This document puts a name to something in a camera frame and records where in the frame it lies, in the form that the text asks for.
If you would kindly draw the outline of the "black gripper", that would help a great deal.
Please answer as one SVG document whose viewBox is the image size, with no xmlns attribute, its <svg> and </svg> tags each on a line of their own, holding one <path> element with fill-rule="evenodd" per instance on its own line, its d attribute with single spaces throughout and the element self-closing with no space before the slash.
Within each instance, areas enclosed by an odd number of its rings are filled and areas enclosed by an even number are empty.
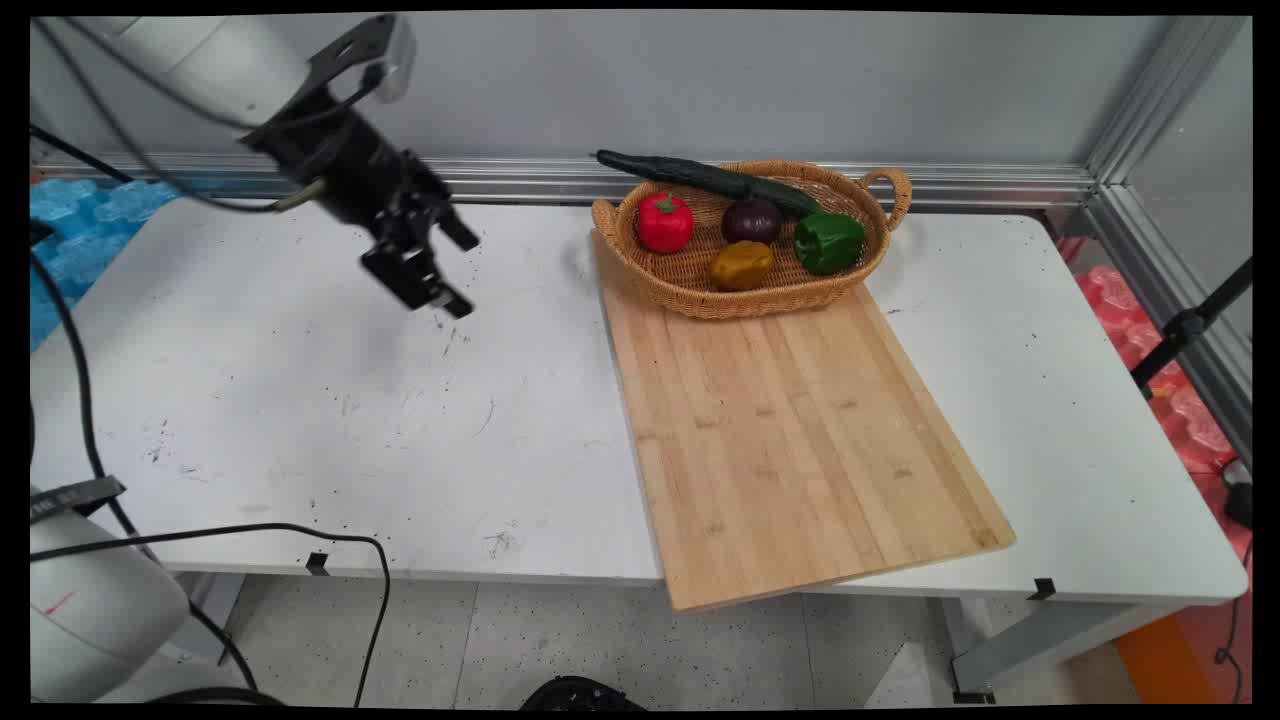
<svg viewBox="0 0 1280 720">
<path fill-rule="evenodd" d="M 444 310 L 468 316 L 474 304 L 439 272 L 428 245 L 438 227 L 461 251 L 480 245 L 462 222 L 445 183 L 411 152 L 392 145 L 355 108 L 325 85 L 302 88 L 242 143 L 274 160 L 298 186 L 323 182 L 317 204 L 339 223 L 367 231 L 375 240 L 398 232 L 397 217 L 410 219 L 403 246 L 383 241 L 360 261 L 408 310 Z"/>
</svg>

